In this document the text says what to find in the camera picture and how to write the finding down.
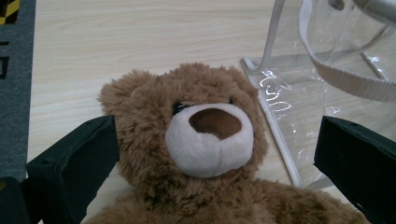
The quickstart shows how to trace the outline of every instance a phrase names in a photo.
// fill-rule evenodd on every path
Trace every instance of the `gray carpet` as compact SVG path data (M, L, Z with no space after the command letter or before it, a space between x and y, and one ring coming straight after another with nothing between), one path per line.
M25 178L35 31L35 0L0 25L0 177Z

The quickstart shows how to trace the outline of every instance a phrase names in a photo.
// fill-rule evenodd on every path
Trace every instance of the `teddy bear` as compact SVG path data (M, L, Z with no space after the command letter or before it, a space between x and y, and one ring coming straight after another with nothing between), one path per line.
M118 168L134 189L87 223L368 223L328 193L254 178L264 116L234 67L134 70L98 99L115 116Z

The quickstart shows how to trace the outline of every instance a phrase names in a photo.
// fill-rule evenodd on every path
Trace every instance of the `white strap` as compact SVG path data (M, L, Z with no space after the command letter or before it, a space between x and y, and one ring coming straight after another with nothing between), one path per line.
M396 102L396 82L385 79L365 77L358 73L348 72L331 67L321 62L311 49L307 30L312 14L312 0L304 0L300 9L299 30L300 37L305 45L308 55L317 69L318 74L329 84L350 94L370 100L383 102Z

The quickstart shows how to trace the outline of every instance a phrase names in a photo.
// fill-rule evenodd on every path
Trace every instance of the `teddy bear ear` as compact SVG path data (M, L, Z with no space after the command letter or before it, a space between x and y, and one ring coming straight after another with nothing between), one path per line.
M259 90L254 88L248 81L248 78L245 77L238 69L230 67L227 70L227 74L233 77L233 80L235 80L240 89L244 90L252 99L256 99L258 97Z
M122 101L131 97L134 90L152 80L155 76L148 71L134 70L130 74L118 80L112 80L106 84L99 94L98 101L101 102L104 113L116 115Z

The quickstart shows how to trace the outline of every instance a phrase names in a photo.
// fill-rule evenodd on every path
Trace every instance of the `teddy bear head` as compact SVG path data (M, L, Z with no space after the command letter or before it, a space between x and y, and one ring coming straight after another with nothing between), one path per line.
M121 175L148 197L250 180L266 152L258 91L233 67L135 70L99 101L116 119Z

